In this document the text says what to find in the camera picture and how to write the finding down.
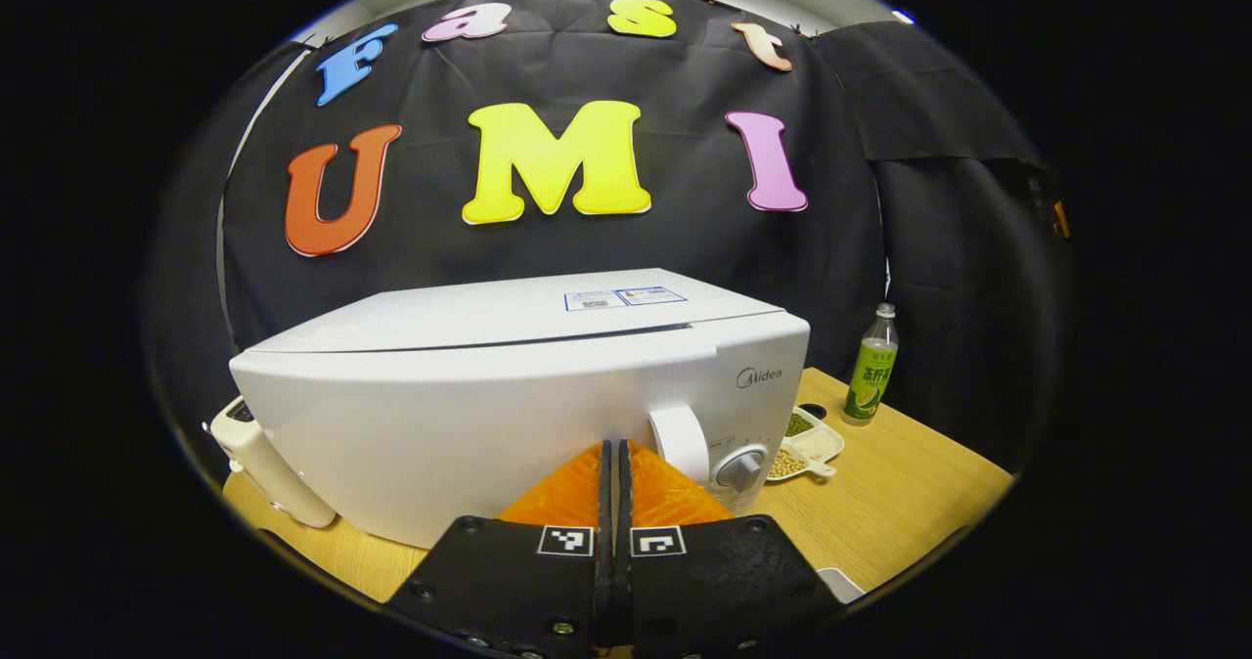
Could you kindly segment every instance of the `black fabric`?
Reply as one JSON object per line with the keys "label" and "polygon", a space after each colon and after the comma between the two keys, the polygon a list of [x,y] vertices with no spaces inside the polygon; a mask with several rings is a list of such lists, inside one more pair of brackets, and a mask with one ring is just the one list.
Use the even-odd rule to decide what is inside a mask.
{"label": "black fabric", "polygon": [[815,43],[883,204],[903,340],[884,402],[1017,472],[1052,420],[1072,321],[1059,189],[994,94],[916,26]]}
{"label": "black fabric", "polygon": [[[447,11],[512,6],[507,30],[485,39],[421,40]],[[777,303],[813,326],[809,363],[846,370],[881,298],[883,236],[874,182],[835,75],[784,25],[705,0],[665,0],[671,39],[612,33],[612,0],[442,0],[342,36],[292,74],[257,122],[225,193],[227,297],[240,347],[389,289],[572,272],[661,267]],[[755,20],[785,41],[791,73],[761,64],[731,21]],[[317,65],[387,23],[399,29],[367,79],[326,106]],[[590,217],[571,205],[545,215],[526,202],[515,222],[468,226],[482,106],[527,103],[553,134],[597,99],[636,104],[634,147],[652,208]],[[782,144],[809,195],[796,213],[760,212],[745,198],[752,172],[729,112],[786,124]],[[357,244],[307,258],[283,232],[288,163],[339,145],[322,184],[322,215],[347,205],[357,133],[401,124],[387,150],[378,214]],[[581,184],[581,173],[572,187]]]}
{"label": "black fabric", "polygon": [[[170,179],[140,288],[144,351],[165,415],[193,454],[218,462],[200,431],[238,396],[227,361],[234,348],[218,298],[217,218],[227,173],[248,120],[303,46],[285,44],[253,66],[203,124]],[[225,466],[209,472],[225,480]]]}

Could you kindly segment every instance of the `pink letter i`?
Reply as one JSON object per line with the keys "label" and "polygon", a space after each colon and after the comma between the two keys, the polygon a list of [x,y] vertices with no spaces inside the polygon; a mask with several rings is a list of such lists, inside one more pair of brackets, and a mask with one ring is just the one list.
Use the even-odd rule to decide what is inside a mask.
{"label": "pink letter i", "polygon": [[795,187],[782,152],[782,122],[755,112],[731,112],[726,122],[742,134],[752,165],[747,204],[765,212],[799,212],[808,207],[809,198]]}

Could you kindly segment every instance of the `plastic bottle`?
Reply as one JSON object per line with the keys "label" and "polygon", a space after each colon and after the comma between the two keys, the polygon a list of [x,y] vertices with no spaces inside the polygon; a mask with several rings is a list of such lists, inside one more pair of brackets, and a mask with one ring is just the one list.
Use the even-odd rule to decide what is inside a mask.
{"label": "plastic bottle", "polygon": [[900,350],[900,336],[891,321],[895,318],[895,306],[883,302],[875,314],[878,318],[861,337],[856,368],[848,383],[848,400],[841,415],[849,425],[864,426],[874,418],[883,392],[886,391],[886,381],[891,377],[895,355]]}

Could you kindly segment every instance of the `letter m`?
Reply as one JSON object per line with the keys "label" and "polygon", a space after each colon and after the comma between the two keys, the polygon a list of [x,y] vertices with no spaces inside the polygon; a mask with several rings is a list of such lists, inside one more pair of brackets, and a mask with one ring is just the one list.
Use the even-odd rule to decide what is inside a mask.
{"label": "letter m", "polygon": [[639,106],[625,101],[588,101],[561,138],[546,128],[528,104],[496,104],[470,114],[482,132],[478,184],[461,210],[470,224],[511,222],[525,203],[513,194],[513,173],[545,214],[555,213],[582,165],[582,188],[573,207],[583,214],[639,214],[652,208],[651,195],[635,172],[632,127]]}

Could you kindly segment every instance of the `microwave control knob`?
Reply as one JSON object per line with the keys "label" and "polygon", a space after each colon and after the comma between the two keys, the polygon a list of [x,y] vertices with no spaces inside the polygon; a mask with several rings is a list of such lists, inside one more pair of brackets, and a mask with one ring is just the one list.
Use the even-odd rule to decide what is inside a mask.
{"label": "microwave control knob", "polygon": [[717,471],[717,485],[725,485],[739,492],[752,487],[761,475],[761,461],[765,456],[760,451],[745,451],[735,456]]}

